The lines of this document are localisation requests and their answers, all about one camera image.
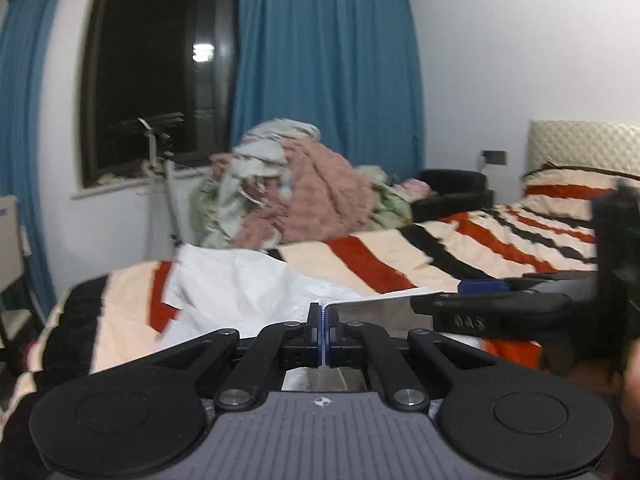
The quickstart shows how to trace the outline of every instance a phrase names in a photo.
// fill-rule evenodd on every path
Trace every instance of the pillow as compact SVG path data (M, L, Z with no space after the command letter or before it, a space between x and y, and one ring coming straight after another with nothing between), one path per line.
M640 189L640 176L549 162L522 180L524 207L540 215L578 221L590 221L590 200L616 189L619 180Z

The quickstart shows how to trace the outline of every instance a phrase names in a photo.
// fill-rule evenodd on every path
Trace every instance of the hand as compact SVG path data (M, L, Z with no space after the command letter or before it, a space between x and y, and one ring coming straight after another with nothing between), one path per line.
M622 412L629 424L629 453L640 457L640 340L636 340L626 362Z

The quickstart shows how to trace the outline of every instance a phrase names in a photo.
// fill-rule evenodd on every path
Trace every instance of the black stripe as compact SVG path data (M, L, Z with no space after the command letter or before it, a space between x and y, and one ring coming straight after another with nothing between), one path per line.
M494 277L480 269L461 262L447 248L419 225L407 225L398 229L400 234L416 249L433 258L430 265L439 268L457 280L492 280Z
M572 247L559 246L553 240L551 240L550 238L544 237L540 233L532 233L530 231L516 227L511 222L509 222L506 218L501 216L500 213L498 213L494 209L482 209L482 212L494 218L494 220L497 221L498 224L500 224L501 226L507 227L516 236L524 240L528 240L529 242L544 245L545 247L548 247L550 249L555 249L560 254L562 254L562 256L564 256L565 258L568 258L571 260L578 260L585 264L594 264L596 262L595 257L594 258L584 257L582 256L582 254L580 254L580 251Z
M585 229L591 229L591 220L578 220L577 218L569 218L568 216L545 215L537 211L533 211L533 209L530 209L528 207L524 207L523 205L520 205L520 208L526 211L527 213L531 213L536 216L541 216L545 220L555 220L556 222L566 224L573 229L577 227L584 227Z
M0 478L39 480L46 476L47 470L29 432L31 410L48 390L89 373L107 278L101 276L81 283L69 293L59 324L47 339L42 371L33 374L36 392L20 400L4 428Z
M280 260L281 262L284 261L284 258L282 257L282 253L277 249L269 249L267 250L267 254L271 258L275 258L276 260Z
M556 166L552 162L545 162L539 169L529 171L529 173L525 173L522 176L522 180L527 178L528 176L534 175L536 173L542 173L546 170L574 170L574 171L589 171L590 173L599 173L609 176L620 176L623 178L628 178L630 180L640 180L640 176L631 173L623 173L621 171L615 170L603 170L602 168L589 168L587 166Z

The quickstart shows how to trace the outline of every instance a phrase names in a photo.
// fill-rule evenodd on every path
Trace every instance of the white chair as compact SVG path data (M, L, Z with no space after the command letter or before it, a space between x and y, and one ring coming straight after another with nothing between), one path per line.
M33 321L40 332L44 324L31 297L25 247L15 196L0 198L0 362L18 376L23 370L17 341Z

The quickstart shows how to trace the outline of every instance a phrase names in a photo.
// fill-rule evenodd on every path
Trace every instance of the window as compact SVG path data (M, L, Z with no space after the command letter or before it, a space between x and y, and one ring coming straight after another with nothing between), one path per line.
M96 0L81 93L85 187L144 176L137 118L172 139L178 164L229 149L238 0Z

